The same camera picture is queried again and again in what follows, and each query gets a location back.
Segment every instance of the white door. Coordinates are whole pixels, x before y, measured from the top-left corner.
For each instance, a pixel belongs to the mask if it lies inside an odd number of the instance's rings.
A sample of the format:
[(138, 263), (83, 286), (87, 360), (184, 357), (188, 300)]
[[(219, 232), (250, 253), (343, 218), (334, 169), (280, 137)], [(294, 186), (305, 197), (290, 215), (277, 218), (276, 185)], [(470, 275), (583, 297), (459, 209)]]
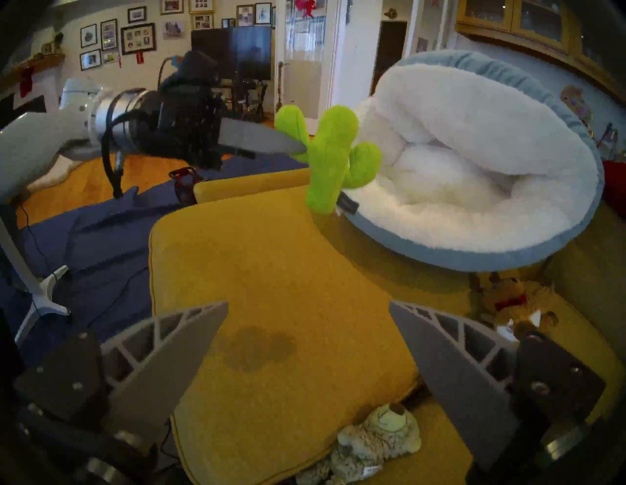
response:
[(298, 10), (306, 4), (277, 0), (274, 103), (297, 105), (314, 135), (337, 90), (347, 0), (317, 0), (313, 17)]

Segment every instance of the cabinet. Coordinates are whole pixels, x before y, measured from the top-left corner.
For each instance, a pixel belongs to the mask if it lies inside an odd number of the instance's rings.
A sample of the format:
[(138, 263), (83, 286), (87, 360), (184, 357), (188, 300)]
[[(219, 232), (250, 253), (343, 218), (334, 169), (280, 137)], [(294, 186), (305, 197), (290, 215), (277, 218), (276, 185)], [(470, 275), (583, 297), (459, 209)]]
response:
[(565, 64), (626, 102), (624, 90), (604, 71), (581, 23), (561, 0), (459, 0), (456, 30)]

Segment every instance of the red object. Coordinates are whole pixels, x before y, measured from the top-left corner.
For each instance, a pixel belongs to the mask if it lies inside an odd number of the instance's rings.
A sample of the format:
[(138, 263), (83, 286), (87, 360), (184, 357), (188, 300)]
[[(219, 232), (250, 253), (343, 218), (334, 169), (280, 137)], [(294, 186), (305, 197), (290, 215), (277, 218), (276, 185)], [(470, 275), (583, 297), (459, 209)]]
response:
[(190, 166), (171, 171), (170, 178), (176, 183), (174, 185), (174, 191), (182, 207), (188, 207), (198, 203), (193, 194), (193, 186), (198, 182), (206, 181), (206, 179), (198, 175), (198, 172)]
[(522, 293), (519, 298), (511, 298), (510, 300), (506, 300), (504, 302), (496, 303), (496, 310), (504, 310), (508, 307), (518, 307), (520, 305), (526, 305), (526, 295)]
[(618, 215), (626, 218), (626, 163), (604, 160), (604, 193), (602, 198)]
[(33, 73), (35, 68), (22, 69), (22, 80), (19, 82), (19, 94), (25, 98), (33, 90)]
[(313, 14), (311, 12), (313, 10), (317, 10), (315, 0), (295, 0), (295, 7), (302, 12), (303, 19), (307, 16), (313, 18)]

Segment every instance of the green plush toy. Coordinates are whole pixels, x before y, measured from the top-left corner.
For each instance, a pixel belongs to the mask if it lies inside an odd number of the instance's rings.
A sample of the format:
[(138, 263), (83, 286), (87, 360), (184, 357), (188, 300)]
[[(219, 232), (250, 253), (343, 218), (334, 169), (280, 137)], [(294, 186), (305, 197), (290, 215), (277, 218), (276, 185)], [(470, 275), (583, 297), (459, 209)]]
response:
[(359, 120), (345, 106), (333, 106), (319, 122), (310, 140), (304, 115), (294, 105), (283, 106), (274, 120), (276, 130), (301, 141), (306, 153), (294, 158), (308, 163), (311, 171), (307, 206), (322, 214), (335, 209), (341, 189), (358, 188), (370, 183), (381, 167), (381, 152), (373, 143), (352, 147), (359, 131)]

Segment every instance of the round pet bed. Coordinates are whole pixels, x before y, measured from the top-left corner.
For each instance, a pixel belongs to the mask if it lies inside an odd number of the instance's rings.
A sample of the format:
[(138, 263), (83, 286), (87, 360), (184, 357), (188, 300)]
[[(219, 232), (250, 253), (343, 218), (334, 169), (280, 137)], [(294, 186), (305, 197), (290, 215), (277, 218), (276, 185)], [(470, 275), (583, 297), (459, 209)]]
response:
[(355, 143), (382, 167), (356, 227), (395, 252), (460, 271), (529, 265), (589, 223), (604, 185), (580, 120), (537, 80), (466, 51), (421, 53), (392, 67), (357, 109)]

